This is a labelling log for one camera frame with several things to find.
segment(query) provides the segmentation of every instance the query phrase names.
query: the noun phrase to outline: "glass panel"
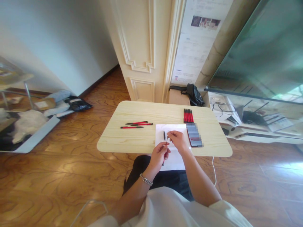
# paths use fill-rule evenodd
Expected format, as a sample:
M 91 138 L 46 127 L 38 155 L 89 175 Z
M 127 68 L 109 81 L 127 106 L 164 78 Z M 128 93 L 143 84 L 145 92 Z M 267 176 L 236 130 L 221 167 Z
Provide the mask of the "glass panel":
M 303 103 L 303 1 L 261 0 L 205 90 Z

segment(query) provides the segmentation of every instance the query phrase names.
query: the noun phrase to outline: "door frame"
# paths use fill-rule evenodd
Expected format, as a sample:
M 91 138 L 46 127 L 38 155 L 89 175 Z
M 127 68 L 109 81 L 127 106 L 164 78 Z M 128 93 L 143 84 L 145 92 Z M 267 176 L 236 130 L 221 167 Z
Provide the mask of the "door frame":
M 179 43 L 179 37 L 182 27 L 183 14 L 185 10 L 186 0 L 173 0 L 170 16 L 170 29 L 167 43 L 166 65 L 163 80 L 162 103 L 168 102 L 168 92 L 170 82 L 173 76 L 175 66 L 175 58 Z

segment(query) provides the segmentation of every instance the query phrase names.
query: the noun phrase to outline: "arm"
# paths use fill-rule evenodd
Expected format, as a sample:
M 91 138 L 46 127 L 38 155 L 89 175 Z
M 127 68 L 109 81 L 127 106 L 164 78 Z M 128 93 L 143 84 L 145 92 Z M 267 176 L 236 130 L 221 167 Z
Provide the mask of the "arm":
M 222 200 L 218 190 L 209 177 L 202 170 L 195 156 L 190 151 L 182 132 L 171 131 L 167 133 L 182 156 L 190 190 L 196 202 L 208 207 Z
M 167 148 L 167 145 L 169 145 L 169 143 L 159 143 L 153 150 L 151 161 L 142 174 L 148 180 L 154 180 L 161 169 L 164 159 L 168 158 L 170 150 Z M 150 185 L 143 182 L 140 177 L 121 199 L 117 201 L 109 212 L 109 215 L 113 216 L 119 225 L 138 215 L 149 188 Z

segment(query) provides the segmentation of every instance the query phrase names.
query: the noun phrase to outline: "backpack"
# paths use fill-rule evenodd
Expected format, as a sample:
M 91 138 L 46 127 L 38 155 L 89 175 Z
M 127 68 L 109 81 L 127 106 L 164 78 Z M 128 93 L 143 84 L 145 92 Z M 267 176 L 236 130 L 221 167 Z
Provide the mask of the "backpack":
M 204 105 L 202 96 L 198 92 L 197 87 L 193 84 L 187 84 L 187 87 L 170 86 L 169 89 L 180 90 L 181 94 L 188 95 L 191 106 L 202 107 Z

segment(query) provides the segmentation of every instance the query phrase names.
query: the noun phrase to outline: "poster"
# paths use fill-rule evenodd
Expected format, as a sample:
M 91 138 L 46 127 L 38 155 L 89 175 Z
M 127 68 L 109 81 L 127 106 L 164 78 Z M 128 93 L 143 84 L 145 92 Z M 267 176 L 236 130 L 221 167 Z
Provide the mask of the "poster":
M 194 84 L 233 0 L 187 0 L 172 84 Z

